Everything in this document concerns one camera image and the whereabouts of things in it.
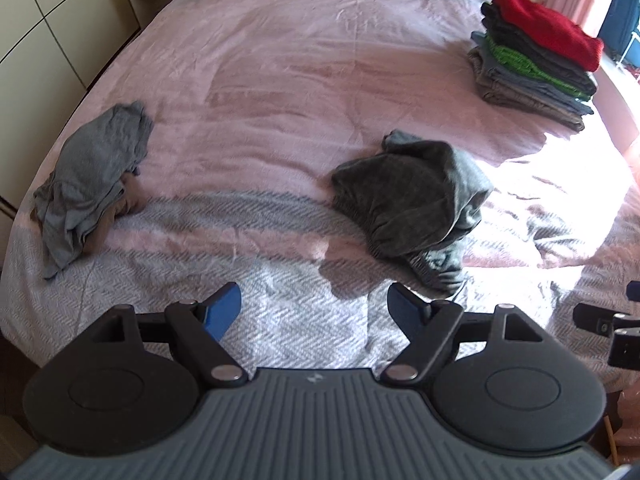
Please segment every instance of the green folded garment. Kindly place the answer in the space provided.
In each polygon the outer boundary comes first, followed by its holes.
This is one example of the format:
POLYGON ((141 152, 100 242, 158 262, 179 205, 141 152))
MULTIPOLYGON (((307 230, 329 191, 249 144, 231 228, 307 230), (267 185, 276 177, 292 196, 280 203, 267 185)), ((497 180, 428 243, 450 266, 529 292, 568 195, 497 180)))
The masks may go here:
POLYGON ((487 41, 489 43, 489 49, 491 53, 494 55, 495 59, 498 60, 499 63, 503 64, 505 67, 512 69, 514 72, 521 74, 526 77, 530 77, 532 79, 539 79, 542 81, 547 81, 551 83, 556 88, 563 91, 565 94, 569 94, 573 97, 577 97, 582 101, 588 101, 590 97, 581 92, 576 87, 565 83, 564 81, 560 81, 555 77, 550 76, 548 73, 540 70, 532 60, 530 60, 527 56, 519 53, 512 48, 507 46, 502 46, 495 44, 494 39, 487 34, 487 41))

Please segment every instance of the silver screw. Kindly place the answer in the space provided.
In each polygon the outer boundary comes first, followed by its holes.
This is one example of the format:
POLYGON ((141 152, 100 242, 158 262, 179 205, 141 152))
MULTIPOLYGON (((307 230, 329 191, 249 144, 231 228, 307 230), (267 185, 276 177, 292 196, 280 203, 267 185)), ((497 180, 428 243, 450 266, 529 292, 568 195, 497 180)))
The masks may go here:
POLYGON ((242 370, 235 365, 220 365, 213 368, 211 377, 219 381, 237 381, 242 377, 242 370))
POLYGON ((410 381, 418 376, 418 370, 410 365, 391 365, 386 369, 386 376, 394 381, 410 381))

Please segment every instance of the ribbed gray panel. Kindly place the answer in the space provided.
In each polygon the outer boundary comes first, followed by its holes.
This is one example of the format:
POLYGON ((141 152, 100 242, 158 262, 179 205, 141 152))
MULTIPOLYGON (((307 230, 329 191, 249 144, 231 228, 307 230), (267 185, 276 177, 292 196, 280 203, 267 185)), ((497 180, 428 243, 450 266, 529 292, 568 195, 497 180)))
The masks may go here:
POLYGON ((602 480, 588 449, 497 456, 441 428, 417 392, 370 370, 261 370, 206 395, 196 416, 140 452, 82 458, 41 448, 11 480, 602 480))

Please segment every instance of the white wardrobe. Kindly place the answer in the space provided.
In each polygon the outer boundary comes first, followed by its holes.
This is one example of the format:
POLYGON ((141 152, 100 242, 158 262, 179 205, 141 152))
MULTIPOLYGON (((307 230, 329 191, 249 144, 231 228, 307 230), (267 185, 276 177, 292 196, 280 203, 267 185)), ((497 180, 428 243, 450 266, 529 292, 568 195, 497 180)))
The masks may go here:
POLYGON ((0 196, 13 206, 96 76, 138 29, 129 0, 0 0, 0 196))

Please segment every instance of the bedspread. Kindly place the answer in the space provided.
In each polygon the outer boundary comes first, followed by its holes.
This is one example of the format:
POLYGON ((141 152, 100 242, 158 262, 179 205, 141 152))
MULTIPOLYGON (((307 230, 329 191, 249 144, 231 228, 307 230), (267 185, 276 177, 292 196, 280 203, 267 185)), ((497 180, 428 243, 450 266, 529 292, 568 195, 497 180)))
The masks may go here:
POLYGON ((329 176, 400 128, 467 150, 495 186, 456 301, 517 304, 609 389, 629 384, 571 310, 640 313, 623 296, 640 277, 640 195, 597 113, 575 134, 476 95, 466 53, 482 1, 174 0, 41 166, 12 229, 2 333, 42 365, 113 304, 157 311, 235 281, 242 313, 222 343, 249 371, 379 369, 407 345, 386 311, 389 284, 430 293, 367 253, 330 208, 329 176), (75 129, 138 99, 156 123, 140 166, 148 207, 115 223, 102 254, 46 282, 33 189, 75 129))

